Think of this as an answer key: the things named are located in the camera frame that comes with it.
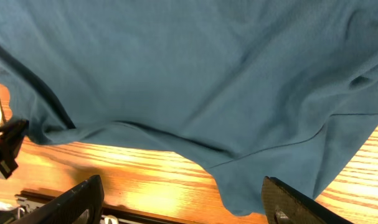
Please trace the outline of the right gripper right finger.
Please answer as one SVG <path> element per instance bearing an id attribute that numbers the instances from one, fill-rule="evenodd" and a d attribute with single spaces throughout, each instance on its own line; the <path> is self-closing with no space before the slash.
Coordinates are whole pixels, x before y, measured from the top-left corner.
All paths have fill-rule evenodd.
<path id="1" fill-rule="evenodd" d="M 261 197 L 268 224 L 352 224 L 276 177 L 264 178 Z"/>

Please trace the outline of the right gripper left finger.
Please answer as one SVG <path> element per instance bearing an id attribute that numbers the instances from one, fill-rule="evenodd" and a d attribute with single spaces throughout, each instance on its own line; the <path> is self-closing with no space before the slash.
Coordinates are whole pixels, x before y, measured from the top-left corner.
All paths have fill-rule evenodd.
<path id="1" fill-rule="evenodd" d="M 16 220 L 15 223 L 100 223 L 103 201 L 102 179 L 99 175 L 93 175 L 49 203 Z"/>

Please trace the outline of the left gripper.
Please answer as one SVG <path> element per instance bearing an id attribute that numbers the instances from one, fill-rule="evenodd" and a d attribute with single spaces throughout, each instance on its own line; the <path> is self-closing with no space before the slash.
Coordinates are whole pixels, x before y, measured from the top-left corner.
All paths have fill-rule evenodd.
<path id="1" fill-rule="evenodd" d="M 24 119 L 0 126 L 0 179 L 8 179 L 18 168 L 16 157 L 28 127 L 29 122 Z"/>

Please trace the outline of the blue t-shirt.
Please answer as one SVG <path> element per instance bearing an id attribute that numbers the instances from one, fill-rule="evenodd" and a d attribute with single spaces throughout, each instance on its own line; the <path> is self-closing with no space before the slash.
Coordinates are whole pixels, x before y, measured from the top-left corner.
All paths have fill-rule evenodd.
<path id="1" fill-rule="evenodd" d="M 0 83 L 36 144 L 174 151 L 261 213 L 378 126 L 378 1 L 0 1 Z"/>

